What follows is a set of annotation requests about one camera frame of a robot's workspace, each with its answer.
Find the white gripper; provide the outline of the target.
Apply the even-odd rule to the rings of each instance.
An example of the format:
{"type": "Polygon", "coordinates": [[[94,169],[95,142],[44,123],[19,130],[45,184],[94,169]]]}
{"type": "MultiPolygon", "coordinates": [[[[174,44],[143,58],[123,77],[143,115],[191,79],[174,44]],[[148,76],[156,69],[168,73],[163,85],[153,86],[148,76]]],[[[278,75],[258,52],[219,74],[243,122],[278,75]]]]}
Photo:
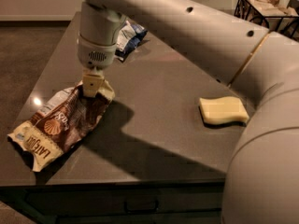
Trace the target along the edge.
{"type": "Polygon", "coordinates": [[[119,31],[126,17],[105,7],[81,4],[78,32],[78,59],[86,67],[82,73],[83,95],[94,97],[104,82],[103,71],[112,64],[119,31]]]}

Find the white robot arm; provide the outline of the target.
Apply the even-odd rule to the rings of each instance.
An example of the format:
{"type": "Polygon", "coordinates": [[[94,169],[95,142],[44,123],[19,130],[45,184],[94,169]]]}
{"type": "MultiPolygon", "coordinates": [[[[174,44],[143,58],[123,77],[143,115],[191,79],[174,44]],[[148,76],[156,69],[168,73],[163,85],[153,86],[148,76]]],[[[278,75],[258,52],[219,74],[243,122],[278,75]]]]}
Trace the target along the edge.
{"type": "Polygon", "coordinates": [[[297,43],[191,0],[85,1],[144,25],[257,106],[229,164],[221,224],[299,224],[297,43]]]}

